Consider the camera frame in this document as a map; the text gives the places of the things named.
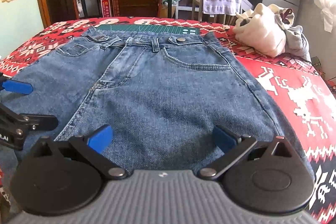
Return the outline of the white cloth bundle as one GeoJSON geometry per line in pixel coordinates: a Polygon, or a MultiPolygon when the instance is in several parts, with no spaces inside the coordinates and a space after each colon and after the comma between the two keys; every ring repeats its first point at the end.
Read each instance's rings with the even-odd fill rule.
{"type": "Polygon", "coordinates": [[[266,6],[259,3],[253,10],[236,14],[233,28],[235,39],[245,46],[269,57],[276,57],[285,52],[287,23],[282,16],[286,9],[275,4],[266,6]]]}

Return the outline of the grey garment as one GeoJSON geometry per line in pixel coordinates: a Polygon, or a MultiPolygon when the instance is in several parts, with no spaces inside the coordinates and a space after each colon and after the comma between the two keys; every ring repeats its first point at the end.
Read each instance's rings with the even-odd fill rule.
{"type": "Polygon", "coordinates": [[[293,25],[295,18],[293,10],[276,5],[274,5],[273,8],[275,21],[286,37],[284,52],[300,57],[307,62],[311,62],[309,42],[303,34],[303,27],[300,25],[293,25]]]}

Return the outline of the red patterned blanket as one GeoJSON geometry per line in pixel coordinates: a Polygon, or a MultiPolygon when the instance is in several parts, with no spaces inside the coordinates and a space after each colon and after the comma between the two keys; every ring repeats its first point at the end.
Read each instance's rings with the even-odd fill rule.
{"type": "Polygon", "coordinates": [[[214,34],[256,77],[281,108],[304,148],[317,176],[310,214],[320,223],[335,217],[335,83],[326,83],[313,65],[284,53],[266,57],[240,45],[229,26],[166,18],[92,18],[57,22],[42,30],[1,60],[1,72],[13,77],[89,27],[104,24],[161,25],[198,28],[214,34]]]}

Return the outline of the brown wooden drawer cabinet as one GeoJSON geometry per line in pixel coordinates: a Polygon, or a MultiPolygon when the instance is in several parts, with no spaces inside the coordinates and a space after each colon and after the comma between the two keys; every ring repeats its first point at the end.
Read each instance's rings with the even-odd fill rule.
{"type": "Polygon", "coordinates": [[[158,0],[110,0],[114,16],[156,17],[158,0]]]}

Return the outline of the green cutting mat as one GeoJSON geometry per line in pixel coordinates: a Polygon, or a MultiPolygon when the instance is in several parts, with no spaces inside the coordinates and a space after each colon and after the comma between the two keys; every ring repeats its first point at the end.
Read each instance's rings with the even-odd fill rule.
{"type": "Polygon", "coordinates": [[[104,31],[126,31],[126,32],[154,32],[154,33],[170,33],[170,34],[191,34],[200,35],[198,28],[179,27],[179,26],[161,26],[161,25],[135,25],[135,24],[104,24],[96,27],[98,30],[104,31]]]}

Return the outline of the red white sign box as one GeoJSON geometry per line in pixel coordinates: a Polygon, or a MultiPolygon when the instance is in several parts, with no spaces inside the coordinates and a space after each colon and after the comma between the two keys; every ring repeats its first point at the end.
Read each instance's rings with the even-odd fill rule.
{"type": "Polygon", "coordinates": [[[110,6],[110,0],[100,0],[101,13],[103,17],[112,17],[112,10],[110,6]]]}

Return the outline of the blue denim jeans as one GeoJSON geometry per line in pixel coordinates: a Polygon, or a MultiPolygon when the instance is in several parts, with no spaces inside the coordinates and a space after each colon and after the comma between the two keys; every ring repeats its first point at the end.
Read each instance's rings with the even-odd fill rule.
{"type": "Polygon", "coordinates": [[[104,124],[104,156],[127,170],[199,170],[221,156],[212,130],[261,141],[288,139],[309,161],[290,123],[262,85],[213,33],[88,30],[25,67],[30,95],[1,92],[16,113],[51,114],[47,135],[66,140],[104,124]]]}

